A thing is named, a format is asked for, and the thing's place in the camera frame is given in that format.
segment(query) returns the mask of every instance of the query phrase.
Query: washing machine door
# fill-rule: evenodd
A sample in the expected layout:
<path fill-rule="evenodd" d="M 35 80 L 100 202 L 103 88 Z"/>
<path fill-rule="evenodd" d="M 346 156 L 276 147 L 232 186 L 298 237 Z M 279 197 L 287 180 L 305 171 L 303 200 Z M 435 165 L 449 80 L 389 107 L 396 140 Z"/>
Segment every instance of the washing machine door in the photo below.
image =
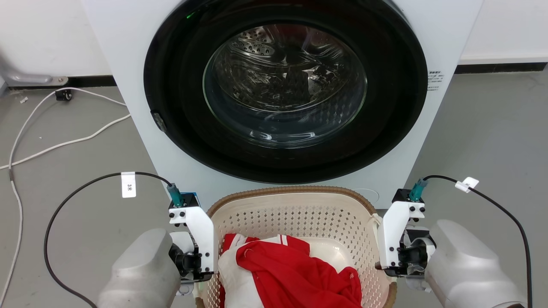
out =
<path fill-rule="evenodd" d="M 392 150 L 420 114 L 427 72 L 386 2 L 188 0 L 156 33 L 144 82 L 159 129 L 191 157 L 297 184 Z"/>

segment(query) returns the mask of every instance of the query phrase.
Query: teal cable connector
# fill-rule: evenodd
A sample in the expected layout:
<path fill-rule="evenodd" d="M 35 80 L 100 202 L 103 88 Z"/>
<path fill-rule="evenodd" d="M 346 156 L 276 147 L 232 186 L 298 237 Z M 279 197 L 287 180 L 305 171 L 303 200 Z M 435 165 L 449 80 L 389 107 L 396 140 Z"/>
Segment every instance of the teal cable connector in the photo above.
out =
<path fill-rule="evenodd" d="M 409 199 L 413 202 L 419 202 L 420 196 L 423 194 L 423 189 L 428 185 L 428 181 L 424 180 L 423 178 L 420 178 L 415 185 L 413 186 L 413 189 L 409 193 Z"/>
<path fill-rule="evenodd" d="M 182 207 L 183 200 L 181 198 L 181 192 L 175 186 L 174 183 L 171 183 L 170 185 L 166 186 L 169 192 L 169 196 L 173 200 L 173 207 L 180 208 Z"/>

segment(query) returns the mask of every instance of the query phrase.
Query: white washing machine body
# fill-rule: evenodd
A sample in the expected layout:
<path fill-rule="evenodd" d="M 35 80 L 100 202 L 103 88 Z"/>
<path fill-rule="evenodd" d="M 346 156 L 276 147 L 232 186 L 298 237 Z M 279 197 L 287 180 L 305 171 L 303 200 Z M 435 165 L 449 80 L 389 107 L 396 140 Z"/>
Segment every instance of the white washing machine body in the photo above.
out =
<path fill-rule="evenodd" d="M 176 183 L 181 191 L 196 192 L 204 209 L 232 193 L 275 186 L 231 176 L 197 161 L 158 129 L 151 116 L 143 74 L 147 52 L 158 29 L 176 8 L 185 4 L 184 1 L 83 0 L 83 3 L 160 176 Z M 407 20 L 424 52 L 428 91 L 422 111 L 407 135 L 373 163 L 346 175 L 313 183 L 356 190 L 377 208 L 388 208 L 396 190 L 405 184 L 447 90 L 482 0 L 395 0 L 393 5 Z"/>

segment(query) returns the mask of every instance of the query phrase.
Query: basket rim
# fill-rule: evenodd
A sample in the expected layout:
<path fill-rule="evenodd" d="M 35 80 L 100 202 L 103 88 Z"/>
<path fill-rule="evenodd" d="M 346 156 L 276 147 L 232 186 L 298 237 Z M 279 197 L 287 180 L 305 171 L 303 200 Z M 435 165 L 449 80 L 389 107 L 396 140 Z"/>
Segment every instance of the basket rim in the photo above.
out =
<path fill-rule="evenodd" d="M 377 213 L 373 205 L 365 197 L 363 197 L 362 195 L 360 195 L 359 193 L 353 190 L 346 189 L 344 187 L 336 187 L 336 186 L 305 185 L 305 186 L 270 187 L 270 188 L 248 190 L 248 191 L 233 193 L 215 202 L 209 208 L 209 210 L 207 211 L 207 214 L 209 215 L 209 217 L 213 217 L 213 215 L 221 207 L 235 200 L 251 198 L 251 197 L 259 197 L 259 196 L 280 195 L 280 194 L 286 194 L 286 193 L 303 193 L 303 192 L 338 193 L 340 195 L 345 195 L 358 201 L 363 207 L 366 208 L 366 210 L 369 212 L 369 215 L 373 216 L 373 214 Z M 388 289 L 388 296 L 386 298 L 386 302 L 383 305 L 383 308 L 392 308 L 394 306 L 394 303 L 396 302 L 396 292 L 397 292 L 396 282 L 390 283 L 389 289 Z M 196 298 L 195 302 L 196 302 L 197 308 L 205 307 L 205 304 L 201 298 Z"/>

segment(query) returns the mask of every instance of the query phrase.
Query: round glass window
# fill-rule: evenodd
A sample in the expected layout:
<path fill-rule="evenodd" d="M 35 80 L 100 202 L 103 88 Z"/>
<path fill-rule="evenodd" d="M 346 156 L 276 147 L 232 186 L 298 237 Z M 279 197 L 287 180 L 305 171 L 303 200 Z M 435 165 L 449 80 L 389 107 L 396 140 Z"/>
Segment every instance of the round glass window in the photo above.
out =
<path fill-rule="evenodd" d="M 320 30 L 292 24 L 229 39 L 204 71 L 211 112 L 252 144 L 291 149 L 325 141 L 361 109 L 367 78 L 356 54 Z"/>

